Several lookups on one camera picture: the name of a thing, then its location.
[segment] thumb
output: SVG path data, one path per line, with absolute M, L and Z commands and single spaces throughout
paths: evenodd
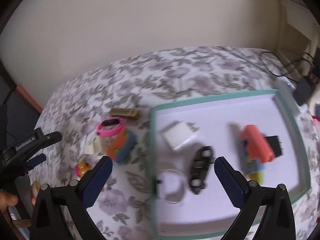
M 2 213 L 6 212 L 8 206 L 15 206 L 18 204 L 18 197 L 12 195 L 4 190 L 0 190 L 0 210 Z

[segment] green tray rim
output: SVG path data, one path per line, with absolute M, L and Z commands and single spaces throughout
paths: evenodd
M 302 153 L 302 159 L 303 159 L 303 166 L 305 171 L 305 178 L 306 178 L 306 188 L 301 191 L 300 194 L 295 195 L 294 197 L 290 197 L 291 204 L 293 205 L 296 203 L 300 198 L 303 197 L 311 188 L 311 178 L 310 178 L 310 168 L 308 163 L 308 157 L 306 148 L 299 130 L 299 127 L 297 125 L 297 122 L 295 118 L 293 117 L 289 106 L 284 101 L 283 96 L 277 89 L 269 89 L 269 90 L 254 90 L 254 91 L 241 91 L 236 93 L 230 93 L 230 94 L 221 94 L 221 95 L 212 95 L 212 96 L 206 96 L 206 97 L 200 97 L 200 98 L 191 98 L 181 101 L 176 101 L 172 103 L 162 104 L 158 105 L 152 108 L 151 111 L 151 122 L 150 122 L 150 137 L 149 137 L 149 156 L 150 156 L 150 172 L 149 176 L 151 178 L 151 181 L 153 182 L 155 179 L 155 174 L 153 173 L 155 168 L 155 154 L 154 154 L 154 146 L 155 146 L 155 131 L 156 131 L 156 112 L 159 110 L 169 109 L 169 108 L 175 108 L 180 106 L 189 106 L 194 104 L 200 104 L 200 103 L 206 103 L 206 102 L 213 102 L 213 101 L 220 101 L 220 100 L 228 100 L 228 99 L 234 99 L 234 98 L 243 98 L 243 97 L 253 97 L 253 96 L 262 96 L 262 95 L 270 95 L 274 94 L 276 95 L 282 106 L 284 107 L 284 110 L 289 117 L 289 120 L 291 122 L 291 125 L 293 126 L 293 129 L 296 133 L 297 140 L 299 142 L 300 150 Z M 150 205 L 150 211 L 151 211 L 151 227 L 154 233 L 155 238 L 160 240 L 190 240 L 190 239 L 203 239 L 203 238 L 210 238 L 215 236 L 222 236 L 225 234 L 226 231 L 220 231 L 215 232 L 211 234 L 202 234 L 202 235 L 195 235 L 195 236 L 162 236 L 159 235 L 157 232 L 156 227 L 156 193 L 155 193 L 155 185 L 152 185 L 152 194 L 151 194 L 151 205 Z M 252 225 L 256 225 L 260 223 L 259 220 L 255 220 Z

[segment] white tray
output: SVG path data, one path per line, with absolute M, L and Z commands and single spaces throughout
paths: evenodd
M 197 139 L 184 153 L 174 154 L 160 131 L 176 121 L 194 123 Z M 151 117 L 151 170 L 156 176 L 163 169 L 178 169 L 189 177 L 196 150 L 212 146 L 215 156 L 224 156 L 235 170 L 241 171 L 238 140 L 247 124 L 255 124 L 265 136 L 278 135 L 283 155 L 265 164 L 264 184 L 287 186 L 291 202 L 310 189 L 307 154 L 297 124 L 278 90 L 246 91 L 178 101 L 156 106 Z M 199 195 L 187 191 L 179 204 L 152 198 L 152 222 L 158 239 L 199 239 L 223 235 L 239 213 L 233 207 L 213 165 L 206 188 Z M 255 223 L 261 219 L 259 212 Z

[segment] white square object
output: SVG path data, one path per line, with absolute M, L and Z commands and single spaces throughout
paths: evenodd
M 195 135 L 185 122 L 178 122 L 162 132 L 162 136 L 172 150 L 178 150 L 195 137 Z

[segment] power cord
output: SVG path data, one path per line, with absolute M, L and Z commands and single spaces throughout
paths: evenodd
M 294 69 L 293 69 L 292 71 L 290 71 L 290 72 L 287 71 L 287 73 L 281 74 L 281 75 L 276 75 L 276 74 L 272 73 L 271 70 L 268 69 L 267 65 L 264 63 L 264 61 L 263 61 L 262 58 L 261 58 L 261 56 L 262 56 L 264 53 L 272 54 L 272 55 L 276 56 L 276 58 L 277 58 L 279 61 L 281 61 L 281 60 L 280 60 L 280 58 L 279 58 L 275 53 L 273 53 L 273 52 L 271 52 L 271 51 L 261 51 L 261 52 L 260 52 L 260 54 L 259 54 L 259 56 L 258 56 L 258 57 L 259 57 L 259 60 L 263 63 L 263 65 L 265 66 L 266 70 L 268 70 L 268 72 L 269 72 L 270 74 L 272 74 L 272 75 L 275 76 L 275 77 L 282 77 L 282 76 L 284 76 L 284 77 L 286 77 L 287 79 L 289 79 L 289 80 L 291 80 L 291 81 L 293 81 L 293 82 L 295 82 L 295 83 L 298 83 L 298 81 L 296 81 L 296 80 L 294 80 L 294 79 L 292 79 L 292 78 L 289 78 L 289 77 L 285 76 L 285 74 L 289 74 L 289 75 L 290 75 L 290 73 L 291 73 Z M 314 59 L 314 58 L 313 58 L 309 53 L 307 53 L 307 52 L 304 52 L 303 54 L 307 54 L 307 55 L 310 56 L 312 59 Z M 312 65 L 312 63 L 311 63 L 309 60 L 307 60 L 307 59 L 305 59 L 305 58 L 303 58 L 303 57 L 300 57 L 300 58 L 297 58 L 297 59 L 289 62 L 288 64 L 284 65 L 284 67 L 287 67 L 287 66 L 289 66 L 289 65 L 291 65 L 291 64 L 293 64 L 293 63 L 299 62 L 299 61 L 301 61 L 301 60 L 304 60 L 304 61 L 308 62 L 310 65 Z

